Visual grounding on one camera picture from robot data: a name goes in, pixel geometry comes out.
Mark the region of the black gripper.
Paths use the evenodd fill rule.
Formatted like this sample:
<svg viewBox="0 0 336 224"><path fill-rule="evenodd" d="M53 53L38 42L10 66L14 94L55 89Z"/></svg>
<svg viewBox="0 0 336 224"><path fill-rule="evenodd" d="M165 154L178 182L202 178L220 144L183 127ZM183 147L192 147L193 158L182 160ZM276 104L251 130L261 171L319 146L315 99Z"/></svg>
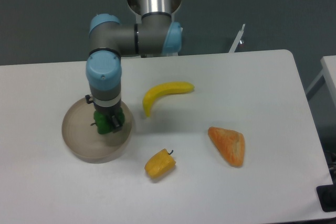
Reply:
<svg viewBox="0 0 336 224"><path fill-rule="evenodd" d="M120 109L121 109L121 95L117 95L112 100L99 100L93 96L86 95L85 100L87 104L93 104L96 111L98 111L101 114L111 116L110 117L110 124L112 128L112 132L117 132L121 130L122 124L118 120L118 118L115 116Z"/></svg>

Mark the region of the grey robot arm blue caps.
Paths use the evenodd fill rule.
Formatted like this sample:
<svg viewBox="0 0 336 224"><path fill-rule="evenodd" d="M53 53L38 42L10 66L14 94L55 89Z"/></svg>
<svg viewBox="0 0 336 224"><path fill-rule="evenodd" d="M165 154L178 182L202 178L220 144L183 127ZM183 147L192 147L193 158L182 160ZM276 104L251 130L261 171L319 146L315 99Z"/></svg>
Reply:
<svg viewBox="0 0 336 224"><path fill-rule="evenodd" d="M109 14L90 23L86 76L90 87L87 103L95 108L94 125L99 134L122 129L121 58L147 54L173 54L182 47L182 27L172 21L171 0L140 0L139 24L124 25Z"/></svg>

